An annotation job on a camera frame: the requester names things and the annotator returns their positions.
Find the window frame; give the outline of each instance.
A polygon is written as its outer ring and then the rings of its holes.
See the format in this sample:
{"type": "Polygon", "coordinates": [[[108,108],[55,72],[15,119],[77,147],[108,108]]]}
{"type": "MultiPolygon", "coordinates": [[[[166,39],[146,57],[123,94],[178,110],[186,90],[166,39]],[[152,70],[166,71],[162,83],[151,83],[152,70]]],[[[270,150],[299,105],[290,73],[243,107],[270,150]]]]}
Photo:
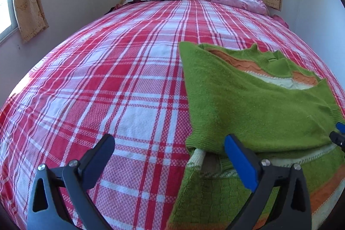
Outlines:
{"type": "Polygon", "coordinates": [[[0,44],[7,36],[11,35],[15,30],[18,29],[17,19],[14,13],[13,0],[7,0],[8,12],[10,14],[11,25],[0,33],[0,44]]]}

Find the plaid pattern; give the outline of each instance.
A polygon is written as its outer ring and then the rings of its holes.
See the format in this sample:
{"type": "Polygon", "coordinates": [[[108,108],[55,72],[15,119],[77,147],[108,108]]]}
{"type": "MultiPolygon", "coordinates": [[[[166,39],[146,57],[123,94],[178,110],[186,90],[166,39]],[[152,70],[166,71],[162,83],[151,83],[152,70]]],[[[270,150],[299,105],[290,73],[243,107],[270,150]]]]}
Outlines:
{"type": "MultiPolygon", "coordinates": [[[[89,195],[114,229],[163,229],[189,155],[188,102],[178,42],[281,50],[345,93],[294,33],[263,15],[206,0],[127,5],[87,25],[43,58],[0,114],[1,203],[26,228],[40,163],[80,159],[108,132],[116,146],[89,195]]],[[[82,226],[66,193],[73,221],[82,226]]]]}

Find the green sweater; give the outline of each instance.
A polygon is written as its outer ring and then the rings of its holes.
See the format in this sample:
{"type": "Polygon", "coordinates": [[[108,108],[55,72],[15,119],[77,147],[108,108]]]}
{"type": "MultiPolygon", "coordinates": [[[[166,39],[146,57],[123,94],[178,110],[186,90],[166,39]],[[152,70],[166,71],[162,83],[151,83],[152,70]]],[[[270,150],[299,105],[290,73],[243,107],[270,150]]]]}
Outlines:
{"type": "Polygon", "coordinates": [[[302,164],[310,192],[344,162],[328,137],[343,115],[325,79],[280,51],[263,53],[257,45],[228,50],[181,42],[179,50],[193,129],[186,147],[192,157],[168,228],[222,229],[246,201],[250,192],[224,151],[230,133],[259,157],[281,166],[302,164]]]}

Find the screw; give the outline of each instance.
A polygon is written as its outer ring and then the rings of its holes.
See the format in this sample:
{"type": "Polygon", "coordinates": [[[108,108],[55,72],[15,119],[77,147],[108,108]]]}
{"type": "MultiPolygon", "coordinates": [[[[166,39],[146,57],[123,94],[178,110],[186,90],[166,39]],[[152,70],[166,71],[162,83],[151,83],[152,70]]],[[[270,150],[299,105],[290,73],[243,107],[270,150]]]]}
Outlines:
{"type": "Polygon", "coordinates": [[[71,160],[69,161],[68,165],[70,167],[75,167],[76,165],[78,165],[78,160],[71,160]]]}
{"type": "Polygon", "coordinates": [[[264,167],[267,167],[271,164],[271,162],[268,159],[262,159],[261,160],[261,165],[264,167]]]}
{"type": "Polygon", "coordinates": [[[43,171],[45,169],[45,164],[40,164],[37,169],[43,171]]]}
{"type": "Polygon", "coordinates": [[[294,164],[294,169],[299,171],[301,169],[301,165],[300,164],[294,164]]]}

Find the glass window pane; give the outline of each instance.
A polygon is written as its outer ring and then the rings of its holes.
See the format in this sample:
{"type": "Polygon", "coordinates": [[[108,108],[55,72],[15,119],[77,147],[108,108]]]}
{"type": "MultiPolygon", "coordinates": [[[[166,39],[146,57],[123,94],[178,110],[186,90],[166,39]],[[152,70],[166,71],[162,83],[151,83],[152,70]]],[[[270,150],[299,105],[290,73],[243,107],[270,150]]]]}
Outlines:
{"type": "Polygon", "coordinates": [[[10,13],[8,12],[7,0],[0,0],[0,33],[11,25],[10,13]]]}

